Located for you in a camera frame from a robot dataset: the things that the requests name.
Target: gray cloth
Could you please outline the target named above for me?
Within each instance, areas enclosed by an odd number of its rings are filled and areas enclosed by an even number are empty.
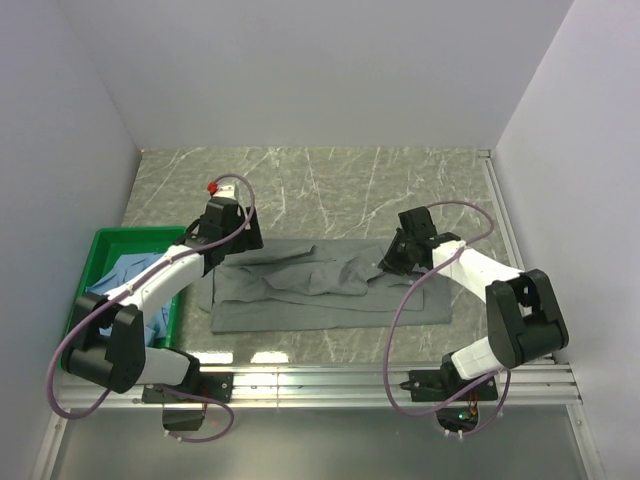
[[[388,240],[266,240],[214,271],[212,330],[319,330],[387,326],[410,282],[377,268]],[[402,325],[451,321],[447,279],[411,297]]]

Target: gray wall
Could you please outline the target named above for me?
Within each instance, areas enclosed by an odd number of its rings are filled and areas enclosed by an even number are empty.
[[[497,148],[527,265],[550,275],[608,477],[640,478],[640,6],[576,0]]]
[[[493,147],[571,0],[60,0],[143,147]]]
[[[3,2],[0,44],[0,477],[21,479],[88,247],[119,223],[139,154],[55,1]]]

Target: green plastic tray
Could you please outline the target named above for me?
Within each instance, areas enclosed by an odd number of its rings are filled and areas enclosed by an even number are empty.
[[[186,231],[185,227],[130,227],[103,228],[96,232],[91,250],[80,278],[76,297],[82,295],[87,287],[93,285],[108,273],[121,255],[132,253],[162,253],[167,250],[176,238]],[[156,348],[171,347],[176,327],[179,323],[181,294],[171,300],[167,336],[158,339]]]

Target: blue cloth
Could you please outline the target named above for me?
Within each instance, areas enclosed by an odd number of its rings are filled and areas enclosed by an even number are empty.
[[[161,253],[122,255],[118,258],[118,261],[109,273],[94,285],[87,287],[87,292],[102,295],[112,288],[119,287],[155,263],[161,256]],[[165,338],[167,336],[170,307],[171,300],[164,304],[160,311],[153,315],[150,321],[146,322],[147,325],[144,327],[144,344],[147,347],[152,346],[155,339]],[[101,328],[100,333],[108,337],[111,335],[111,327],[106,329]]]

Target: gray marble surface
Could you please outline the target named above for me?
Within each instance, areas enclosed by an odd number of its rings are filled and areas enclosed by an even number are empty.
[[[390,238],[399,212],[438,200],[468,200],[494,214],[473,149],[150,149],[143,154],[123,225],[188,225],[204,209],[207,183],[228,172],[253,184],[265,238]],[[432,215],[439,231],[463,238],[486,229],[469,209],[437,207]],[[498,230],[475,248],[508,262]],[[483,304],[457,285],[452,288],[452,323],[399,327],[393,361],[439,361],[485,335]],[[382,358],[387,328],[214,335],[209,315],[196,305],[195,288],[184,298],[175,346],[204,361],[326,364]]]

